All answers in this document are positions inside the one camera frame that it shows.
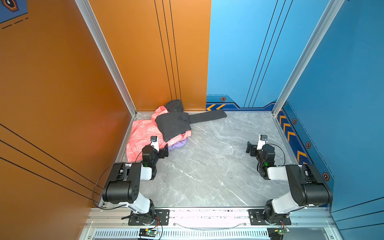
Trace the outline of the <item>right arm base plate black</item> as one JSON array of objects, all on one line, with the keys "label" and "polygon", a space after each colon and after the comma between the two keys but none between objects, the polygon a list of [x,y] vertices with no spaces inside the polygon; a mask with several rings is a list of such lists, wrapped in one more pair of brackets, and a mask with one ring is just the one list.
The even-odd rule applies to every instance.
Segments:
[{"label": "right arm base plate black", "polygon": [[266,213],[262,209],[249,209],[248,210],[250,223],[252,226],[261,225],[280,225],[283,223],[285,226],[292,224],[288,214],[276,214],[274,212]]}]

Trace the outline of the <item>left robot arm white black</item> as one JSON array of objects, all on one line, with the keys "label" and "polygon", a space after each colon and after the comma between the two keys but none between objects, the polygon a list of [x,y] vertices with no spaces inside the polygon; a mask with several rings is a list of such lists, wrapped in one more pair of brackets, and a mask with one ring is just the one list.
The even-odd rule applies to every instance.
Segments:
[{"label": "left robot arm white black", "polygon": [[141,162],[132,164],[116,163],[105,183],[102,199],[115,204],[112,209],[129,208],[130,215],[122,219],[130,219],[134,224],[159,224],[160,217],[156,214],[152,200],[140,193],[140,182],[154,180],[157,175],[157,162],[169,156],[168,145],[157,150],[153,145],[145,146],[141,153]]}]

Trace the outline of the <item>purple cloth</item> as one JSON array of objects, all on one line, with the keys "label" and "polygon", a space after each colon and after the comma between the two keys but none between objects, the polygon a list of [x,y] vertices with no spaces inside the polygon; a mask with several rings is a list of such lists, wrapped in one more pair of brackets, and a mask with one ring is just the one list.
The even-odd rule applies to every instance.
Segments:
[{"label": "purple cloth", "polygon": [[182,148],[183,146],[185,146],[188,142],[188,138],[182,140],[182,141],[179,141],[171,146],[168,146],[168,149],[169,151],[172,151],[172,150],[175,150],[175,149],[180,149]]}]

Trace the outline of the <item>pink patterned cloth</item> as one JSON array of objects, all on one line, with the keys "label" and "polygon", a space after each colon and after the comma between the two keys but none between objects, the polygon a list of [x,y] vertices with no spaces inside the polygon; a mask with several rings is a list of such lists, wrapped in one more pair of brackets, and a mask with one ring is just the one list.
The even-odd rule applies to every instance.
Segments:
[{"label": "pink patterned cloth", "polygon": [[133,122],[131,135],[126,147],[126,156],[128,163],[140,162],[142,149],[151,143],[151,136],[157,136],[159,139],[159,147],[163,149],[166,144],[171,146],[179,141],[182,141],[192,135],[192,131],[187,131],[185,134],[178,135],[170,141],[165,142],[162,133],[159,131],[155,122],[155,118],[168,111],[165,106],[160,106],[152,114],[150,120],[137,120]]}]

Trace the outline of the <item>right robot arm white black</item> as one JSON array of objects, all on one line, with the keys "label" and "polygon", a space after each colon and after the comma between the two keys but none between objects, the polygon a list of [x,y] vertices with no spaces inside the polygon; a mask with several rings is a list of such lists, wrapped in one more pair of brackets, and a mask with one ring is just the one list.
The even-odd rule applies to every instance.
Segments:
[{"label": "right robot arm white black", "polygon": [[264,210],[249,210],[252,225],[289,225],[290,213],[331,204],[333,193],[315,165],[275,165],[275,148],[260,140],[247,142],[246,152],[258,161],[257,171],[268,181],[286,181],[289,192],[266,202]]}]

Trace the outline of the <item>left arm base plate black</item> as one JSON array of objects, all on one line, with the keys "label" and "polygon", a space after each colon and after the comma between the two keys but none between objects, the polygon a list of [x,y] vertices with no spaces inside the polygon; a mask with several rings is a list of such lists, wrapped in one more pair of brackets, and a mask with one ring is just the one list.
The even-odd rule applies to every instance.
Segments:
[{"label": "left arm base plate black", "polygon": [[170,220],[170,210],[155,209],[150,210],[147,214],[131,214],[129,218],[129,226],[168,226]]}]

